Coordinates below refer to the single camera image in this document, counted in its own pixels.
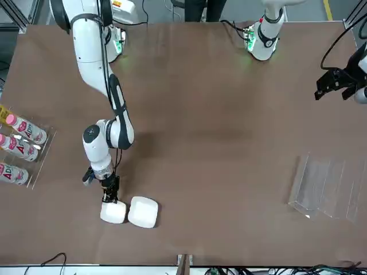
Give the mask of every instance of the transparent acrylic box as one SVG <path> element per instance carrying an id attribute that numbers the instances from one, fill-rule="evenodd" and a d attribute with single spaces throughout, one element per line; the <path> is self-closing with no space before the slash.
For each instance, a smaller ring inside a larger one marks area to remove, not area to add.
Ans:
<path id="1" fill-rule="evenodd" d="M 29 143 L 34 148 L 38 149 L 38 156 L 37 159 L 33 162 L 28 162 L 24 159 L 18 158 L 17 156 L 13 155 L 12 153 L 6 152 L 4 150 L 1 150 L 0 155 L 0 162 L 4 162 L 9 165 L 17 166 L 19 168 L 26 169 L 28 171 L 29 177 L 28 180 L 23 186 L 26 186 L 27 188 L 34 189 L 36 181 L 38 179 L 38 176 L 41 172 L 41 169 L 44 165 L 45 159 L 47 157 L 48 151 L 51 147 L 52 141 L 54 139 L 54 136 L 56 134 L 56 130 L 47 125 L 40 123 L 39 121 L 35 121 L 32 117 L 26 117 L 21 115 L 21 118 L 24 118 L 28 120 L 29 122 L 35 124 L 36 126 L 40 127 L 41 129 L 45 130 L 47 133 L 47 139 L 46 142 L 42 145 L 35 144 L 25 137 L 21 136 L 16 130 L 14 130 L 11 126 L 8 126 L 6 124 L 0 124 L 1 129 L 0 133 L 6 136 L 13 136 L 16 139 L 20 139 L 23 142 Z"/>
<path id="2" fill-rule="evenodd" d="M 288 204 L 311 219 L 324 213 L 356 222 L 365 170 L 364 159 L 301 156 Z"/>

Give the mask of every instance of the brown table surface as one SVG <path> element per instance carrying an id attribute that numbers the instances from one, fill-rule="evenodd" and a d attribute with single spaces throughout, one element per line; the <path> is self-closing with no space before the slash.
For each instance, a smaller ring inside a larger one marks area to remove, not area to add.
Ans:
<path id="1" fill-rule="evenodd" d="M 121 200 L 159 202 L 154 229 L 103 222 L 99 184 L 81 182 L 89 166 L 82 133 L 113 116 L 83 83 L 72 37 L 56 26 L 29 26 L 18 37 L 2 102 L 57 135 L 33 191 L 0 185 L 0 264 L 36 264 L 58 252 L 84 264 L 171 265 L 181 253 L 196 265 L 366 259 L 366 207 L 354 225 L 311 221 L 287 205 L 297 156 L 367 153 L 367 107 L 340 92 L 314 100 L 319 62 L 343 24 L 285 24 L 269 62 L 254 60 L 226 29 L 131 27 L 112 64 L 136 131 L 119 167 Z M 355 49 L 348 33 L 327 63 L 343 67 Z"/>

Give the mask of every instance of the metal frame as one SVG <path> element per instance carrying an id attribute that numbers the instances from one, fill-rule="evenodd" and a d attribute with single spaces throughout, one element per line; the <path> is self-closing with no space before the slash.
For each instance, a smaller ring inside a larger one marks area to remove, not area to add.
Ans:
<path id="1" fill-rule="evenodd" d="M 27 25 L 30 24 L 30 22 L 17 7 L 17 5 L 11 0 L 0 0 L 0 6 L 2 6 L 5 13 L 18 26 L 19 33 L 25 33 L 27 31 Z"/>
<path id="2" fill-rule="evenodd" d="M 26 16 L 12 0 L 0 0 L 0 7 L 13 21 L 12 23 L 0 23 L 0 30 L 11 32 L 19 30 L 19 33 L 25 33 L 27 25 L 34 23 L 39 4 L 40 0 L 33 0 L 29 15 Z"/>

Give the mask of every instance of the pink bottle cap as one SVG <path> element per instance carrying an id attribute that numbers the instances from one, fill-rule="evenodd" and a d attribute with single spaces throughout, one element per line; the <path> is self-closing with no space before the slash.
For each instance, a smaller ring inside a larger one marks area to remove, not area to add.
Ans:
<path id="1" fill-rule="evenodd" d="M 6 117 L 6 124 L 8 125 L 14 125 L 17 122 L 17 117 L 10 114 L 9 116 Z"/>
<path id="2" fill-rule="evenodd" d="M 5 143 L 5 136 L 0 134 L 0 146 Z"/>

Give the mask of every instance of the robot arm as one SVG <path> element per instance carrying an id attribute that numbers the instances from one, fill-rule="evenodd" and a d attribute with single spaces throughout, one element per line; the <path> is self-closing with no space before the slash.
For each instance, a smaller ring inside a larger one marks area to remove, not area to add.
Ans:
<path id="1" fill-rule="evenodd" d="M 57 24 L 72 30 L 76 60 L 82 79 L 108 98 L 113 120 L 99 120 L 83 133 L 83 145 L 91 167 L 85 184 L 98 179 L 104 188 L 104 203 L 118 203 L 119 177 L 109 148 L 128 149 L 134 141 L 121 84 L 109 62 L 122 52 L 121 30 L 112 25 L 110 0 L 50 0 Z"/>
<path id="2" fill-rule="evenodd" d="M 276 49 L 280 29 L 284 23 L 284 7 L 306 0 L 261 0 L 266 7 L 260 21 L 246 30 L 247 50 L 259 61 L 268 60 Z"/>
<path id="3" fill-rule="evenodd" d="M 329 68 L 317 81 L 315 99 L 319 100 L 331 91 L 346 88 L 342 97 L 347 100 L 354 95 L 358 103 L 367 103 L 367 42 L 364 43 L 350 58 L 344 69 Z"/>

